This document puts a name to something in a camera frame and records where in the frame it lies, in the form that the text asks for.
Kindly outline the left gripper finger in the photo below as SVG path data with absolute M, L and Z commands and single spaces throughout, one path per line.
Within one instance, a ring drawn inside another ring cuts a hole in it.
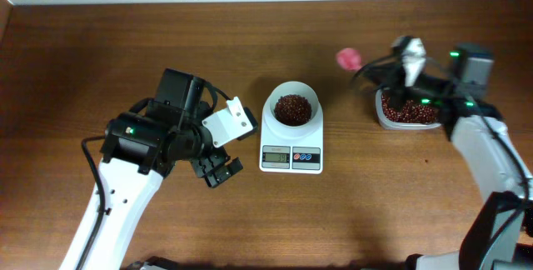
M 211 171 L 206 175 L 205 181 L 209 188 L 216 188 L 226 180 L 236 175 L 243 169 L 241 160 L 239 157 L 233 159 L 227 165 L 223 165 L 220 168 Z
M 257 132 L 257 128 L 258 128 L 258 123 L 257 123 L 257 120 L 255 119 L 252 111 L 248 108 L 248 107 L 244 107 L 244 112 L 247 116 L 247 119 L 249 120 L 250 124 L 251 124 L 251 130 L 243 135 L 241 135 L 237 140 L 238 141 L 242 141 L 248 137 L 250 137 L 251 135 L 255 134 Z

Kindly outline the pink measuring scoop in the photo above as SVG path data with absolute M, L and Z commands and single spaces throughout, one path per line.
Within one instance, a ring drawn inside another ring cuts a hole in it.
M 343 48 L 336 54 L 338 65 L 348 72 L 358 72 L 362 68 L 361 54 L 354 48 Z

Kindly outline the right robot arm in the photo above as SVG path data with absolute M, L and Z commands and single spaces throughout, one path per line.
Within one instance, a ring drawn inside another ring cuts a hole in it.
M 460 248 L 440 255 L 407 258 L 410 269 L 530 269 L 532 248 L 518 242 L 531 229 L 532 175 L 495 106 L 484 102 L 492 53 L 473 43 L 459 43 L 450 53 L 445 77 L 424 72 L 431 58 L 418 40 L 398 45 L 390 55 L 359 71 L 385 90 L 394 106 L 412 100 L 434 107 L 447 139 L 471 171 L 484 204 Z

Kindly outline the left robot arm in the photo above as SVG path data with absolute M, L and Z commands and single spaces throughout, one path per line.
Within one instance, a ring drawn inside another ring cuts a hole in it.
M 95 186 L 63 269 L 120 268 L 144 210 L 177 162 L 189 162 L 209 188 L 242 170 L 224 146 L 254 134 L 257 120 L 238 97 L 217 109 L 224 95 L 205 79 L 168 68 L 154 97 L 108 123 L 100 162 L 82 140 Z

